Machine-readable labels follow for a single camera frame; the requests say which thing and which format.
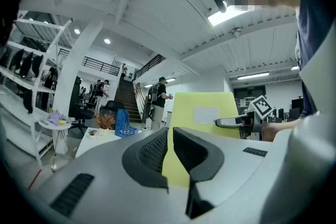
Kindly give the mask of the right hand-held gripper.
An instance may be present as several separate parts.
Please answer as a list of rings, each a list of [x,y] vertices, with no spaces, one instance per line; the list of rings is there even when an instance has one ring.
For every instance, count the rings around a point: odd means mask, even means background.
[[[267,99],[261,95],[250,101],[246,112],[242,115],[215,120],[218,127],[238,129],[240,139],[259,140],[262,124],[267,121],[273,108]]]

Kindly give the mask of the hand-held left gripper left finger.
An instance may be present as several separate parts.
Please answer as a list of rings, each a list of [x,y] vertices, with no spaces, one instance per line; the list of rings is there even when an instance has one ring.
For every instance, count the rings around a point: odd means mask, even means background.
[[[168,128],[163,127],[129,146],[122,155],[124,170],[144,187],[169,189],[167,178],[162,175],[167,135]]]

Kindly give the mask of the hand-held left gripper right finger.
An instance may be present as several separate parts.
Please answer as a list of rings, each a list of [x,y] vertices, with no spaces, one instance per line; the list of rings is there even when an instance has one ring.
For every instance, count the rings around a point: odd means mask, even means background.
[[[224,163],[224,153],[216,145],[185,131],[173,129],[174,151],[190,176],[186,215],[194,219],[214,208],[201,198],[197,183],[212,180]]]

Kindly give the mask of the blue file rack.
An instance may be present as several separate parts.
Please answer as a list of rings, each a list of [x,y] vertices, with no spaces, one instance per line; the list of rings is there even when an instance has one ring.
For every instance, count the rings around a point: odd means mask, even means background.
[[[127,110],[119,109],[117,119],[115,121],[115,135],[120,138],[125,138],[138,134],[139,130],[130,126],[129,114]]]

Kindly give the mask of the yellow folder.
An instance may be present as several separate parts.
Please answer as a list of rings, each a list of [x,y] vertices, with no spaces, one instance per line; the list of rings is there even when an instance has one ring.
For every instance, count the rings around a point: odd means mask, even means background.
[[[173,147],[173,128],[186,127],[217,136],[239,138],[237,129],[221,128],[215,120],[237,116],[232,92],[182,92],[175,95],[168,132],[168,151],[162,174],[169,186],[189,186],[189,174],[179,161]]]

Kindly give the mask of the person's right forearm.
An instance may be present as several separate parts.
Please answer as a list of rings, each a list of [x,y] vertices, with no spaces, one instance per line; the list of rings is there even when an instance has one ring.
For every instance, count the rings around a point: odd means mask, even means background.
[[[292,129],[297,125],[298,122],[299,122],[298,120],[283,123],[263,122],[261,127],[261,134],[263,141],[272,142],[279,131],[285,129]]]

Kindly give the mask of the white metal shelf rack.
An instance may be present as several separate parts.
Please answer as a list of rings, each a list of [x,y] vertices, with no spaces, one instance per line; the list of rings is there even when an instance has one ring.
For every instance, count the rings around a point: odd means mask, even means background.
[[[44,87],[41,78],[47,67],[59,68],[58,59],[50,54],[58,53],[59,46],[71,48],[72,43],[66,35],[71,22],[68,20],[64,25],[55,25],[33,19],[17,19],[14,28],[30,41],[40,42],[44,48],[35,49],[21,41],[9,40],[6,44],[8,59],[0,64],[0,110],[5,120],[6,137],[32,155],[39,166],[42,165],[41,158],[52,147],[52,139],[36,130],[38,121],[47,116],[47,112],[38,108],[36,102],[42,98],[43,92],[49,93],[49,96],[55,93],[53,88]],[[23,105],[26,90],[33,91],[32,114],[28,114]]]

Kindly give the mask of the orange artificial plant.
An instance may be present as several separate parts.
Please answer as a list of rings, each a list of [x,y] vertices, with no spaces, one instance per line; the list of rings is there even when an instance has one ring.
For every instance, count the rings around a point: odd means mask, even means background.
[[[115,118],[112,114],[95,115],[95,121],[98,126],[98,135],[106,136],[108,133],[115,129]]]

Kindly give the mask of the black mesh chair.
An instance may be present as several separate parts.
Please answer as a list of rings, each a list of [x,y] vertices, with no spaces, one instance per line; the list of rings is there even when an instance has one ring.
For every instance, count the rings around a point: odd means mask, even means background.
[[[99,109],[99,113],[102,115],[111,115],[116,117],[118,110],[124,110],[124,104],[118,101],[108,101],[106,105],[103,105]]]

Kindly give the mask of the black oval backpack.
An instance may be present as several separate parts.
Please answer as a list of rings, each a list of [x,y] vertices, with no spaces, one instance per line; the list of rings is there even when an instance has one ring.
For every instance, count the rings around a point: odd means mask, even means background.
[[[153,109],[153,102],[158,98],[158,87],[159,83],[155,85],[151,85],[148,91],[148,95],[145,101],[145,106],[143,110],[143,118],[147,120],[148,118],[152,119],[152,109]]]

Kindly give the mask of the black office chair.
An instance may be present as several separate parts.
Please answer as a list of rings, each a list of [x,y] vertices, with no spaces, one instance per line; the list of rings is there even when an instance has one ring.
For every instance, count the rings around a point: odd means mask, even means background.
[[[93,119],[94,112],[89,110],[85,104],[80,104],[80,84],[81,79],[76,76],[71,93],[68,116],[75,119],[72,121],[70,129],[79,129],[82,136],[84,136],[84,129],[88,128],[85,126],[85,120]]]

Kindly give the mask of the white round side table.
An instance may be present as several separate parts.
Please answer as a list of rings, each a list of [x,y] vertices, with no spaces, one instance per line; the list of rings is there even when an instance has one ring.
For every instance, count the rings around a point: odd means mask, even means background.
[[[57,170],[57,165],[55,163],[56,157],[65,156],[69,151],[67,135],[71,124],[65,121],[65,123],[54,125],[47,118],[41,118],[38,121],[38,124],[52,132],[54,156],[52,157],[50,168],[51,171],[55,173]]]

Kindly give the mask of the black metal railing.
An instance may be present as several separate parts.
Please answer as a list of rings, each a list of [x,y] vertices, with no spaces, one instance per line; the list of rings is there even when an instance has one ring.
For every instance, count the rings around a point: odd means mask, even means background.
[[[162,61],[164,61],[166,58],[161,56],[160,54],[157,54],[154,58],[152,58],[147,64],[145,64],[141,69],[136,71],[134,73],[134,78],[133,80],[138,79],[140,76],[148,72],[151,68],[157,66],[160,64]]]
[[[117,77],[120,73],[120,67],[84,56],[81,61],[81,66],[79,67],[79,71],[91,74],[94,74],[95,72],[106,73]]]

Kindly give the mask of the person's dark blue shirt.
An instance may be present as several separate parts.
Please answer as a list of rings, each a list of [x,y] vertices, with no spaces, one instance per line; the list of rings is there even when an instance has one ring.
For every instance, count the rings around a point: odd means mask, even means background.
[[[297,14],[296,61],[302,70],[326,38],[334,16],[327,0],[300,0]]]

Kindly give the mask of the black bag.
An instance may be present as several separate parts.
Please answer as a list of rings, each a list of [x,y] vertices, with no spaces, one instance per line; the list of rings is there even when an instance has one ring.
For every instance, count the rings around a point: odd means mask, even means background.
[[[32,90],[26,90],[24,92],[23,105],[24,105],[24,108],[27,110],[28,114],[32,114],[33,112],[32,97],[33,97]]]

